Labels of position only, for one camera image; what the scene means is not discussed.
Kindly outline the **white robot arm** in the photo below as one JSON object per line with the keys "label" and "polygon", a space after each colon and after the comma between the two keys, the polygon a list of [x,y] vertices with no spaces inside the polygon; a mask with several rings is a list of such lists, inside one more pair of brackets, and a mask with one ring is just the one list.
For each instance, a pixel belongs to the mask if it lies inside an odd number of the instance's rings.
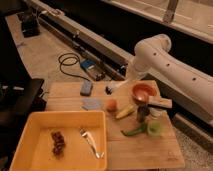
{"label": "white robot arm", "polygon": [[166,34],[139,41],[128,64],[128,76],[140,79],[153,68],[213,116],[213,77],[171,56],[171,45]]}

